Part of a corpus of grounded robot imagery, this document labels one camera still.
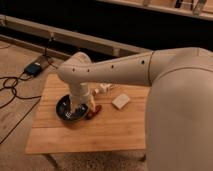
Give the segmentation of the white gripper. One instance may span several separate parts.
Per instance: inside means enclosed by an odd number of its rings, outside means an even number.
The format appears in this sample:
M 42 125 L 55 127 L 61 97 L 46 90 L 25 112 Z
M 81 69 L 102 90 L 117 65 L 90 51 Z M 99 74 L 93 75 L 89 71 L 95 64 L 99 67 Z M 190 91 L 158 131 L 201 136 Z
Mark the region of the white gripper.
M 71 107 L 76 109 L 81 104 L 86 104 L 90 100 L 90 89 L 87 83 L 80 83 L 80 84 L 70 84 L 70 98 L 71 98 Z M 96 105 L 92 102 L 86 105 L 86 114 L 89 110 L 94 111 Z

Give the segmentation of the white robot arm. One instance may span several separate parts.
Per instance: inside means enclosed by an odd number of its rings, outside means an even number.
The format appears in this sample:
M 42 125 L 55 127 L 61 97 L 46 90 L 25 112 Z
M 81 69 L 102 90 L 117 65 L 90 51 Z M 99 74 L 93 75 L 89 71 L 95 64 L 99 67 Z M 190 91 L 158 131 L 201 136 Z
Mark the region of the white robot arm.
M 97 63 L 77 52 L 57 74 L 79 104 L 90 82 L 148 86 L 147 170 L 213 171 L 213 52 L 186 47 Z

